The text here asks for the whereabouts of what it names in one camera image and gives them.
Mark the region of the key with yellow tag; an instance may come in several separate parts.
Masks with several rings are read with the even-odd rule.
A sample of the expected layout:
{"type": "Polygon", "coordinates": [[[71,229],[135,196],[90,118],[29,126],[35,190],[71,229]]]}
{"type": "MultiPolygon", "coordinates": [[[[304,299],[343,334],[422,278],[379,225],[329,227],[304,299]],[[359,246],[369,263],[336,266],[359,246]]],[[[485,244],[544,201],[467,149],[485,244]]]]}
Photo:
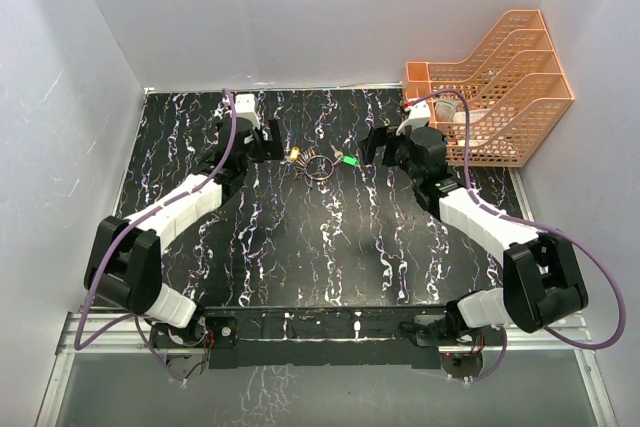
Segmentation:
{"type": "Polygon", "coordinates": [[[289,152],[289,155],[286,157],[286,160],[289,163],[295,163],[299,160],[300,155],[301,155],[300,149],[298,147],[293,147],[289,152]]]}

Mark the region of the key with green tag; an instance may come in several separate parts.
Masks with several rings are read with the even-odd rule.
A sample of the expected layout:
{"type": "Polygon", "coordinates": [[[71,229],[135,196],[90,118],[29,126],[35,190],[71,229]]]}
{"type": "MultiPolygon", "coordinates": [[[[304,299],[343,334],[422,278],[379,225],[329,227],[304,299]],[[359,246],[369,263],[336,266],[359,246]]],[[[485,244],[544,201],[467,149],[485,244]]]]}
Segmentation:
{"type": "Polygon", "coordinates": [[[349,165],[351,167],[358,167],[360,165],[359,160],[356,157],[353,156],[349,156],[349,155],[345,155],[341,150],[339,150],[336,146],[334,146],[333,144],[330,145],[332,151],[333,151],[333,165],[336,166],[338,164],[344,163],[346,165],[349,165]]]}

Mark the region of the metal keyring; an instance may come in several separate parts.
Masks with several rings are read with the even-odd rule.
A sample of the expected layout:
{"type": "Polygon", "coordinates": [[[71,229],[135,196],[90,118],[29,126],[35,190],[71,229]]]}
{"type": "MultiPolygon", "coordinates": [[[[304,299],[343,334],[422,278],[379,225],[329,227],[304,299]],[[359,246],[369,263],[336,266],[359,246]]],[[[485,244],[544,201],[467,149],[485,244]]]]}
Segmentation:
{"type": "Polygon", "coordinates": [[[313,155],[306,162],[305,176],[314,182],[322,182],[329,179],[335,171],[334,162],[325,155],[313,155]]]}

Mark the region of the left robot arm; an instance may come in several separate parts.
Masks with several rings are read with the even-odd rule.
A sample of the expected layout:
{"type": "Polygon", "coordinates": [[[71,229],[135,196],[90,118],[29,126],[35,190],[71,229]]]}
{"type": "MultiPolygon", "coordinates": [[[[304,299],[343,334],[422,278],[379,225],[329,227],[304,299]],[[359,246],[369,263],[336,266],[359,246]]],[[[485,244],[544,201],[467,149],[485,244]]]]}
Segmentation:
{"type": "Polygon", "coordinates": [[[259,126],[242,117],[227,119],[218,132],[222,143],[208,148],[168,195],[127,218],[100,222],[84,277],[91,298],[170,326],[186,346],[204,339],[207,323],[196,302],[163,282],[163,252],[241,189],[251,163],[284,158],[274,118],[259,126]]]}

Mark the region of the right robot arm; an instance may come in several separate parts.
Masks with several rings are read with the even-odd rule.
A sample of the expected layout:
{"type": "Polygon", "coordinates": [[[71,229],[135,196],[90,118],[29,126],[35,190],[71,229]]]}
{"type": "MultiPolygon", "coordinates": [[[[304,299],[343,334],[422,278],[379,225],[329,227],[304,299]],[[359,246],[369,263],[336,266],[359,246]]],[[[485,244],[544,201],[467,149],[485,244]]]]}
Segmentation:
{"type": "Polygon", "coordinates": [[[426,335],[466,344],[489,326],[514,324],[533,333],[587,306],[588,293],[571,243],[476,204],[450,173],[447,146],[439,131],[374,127],[358,147],[364,164],[372,163],[381,150],[383,165],[397,167],[409,177],[424,211],[464,233],[503,268],[502,287],[448,302],[445,316],[423,327],[426,335]]]}

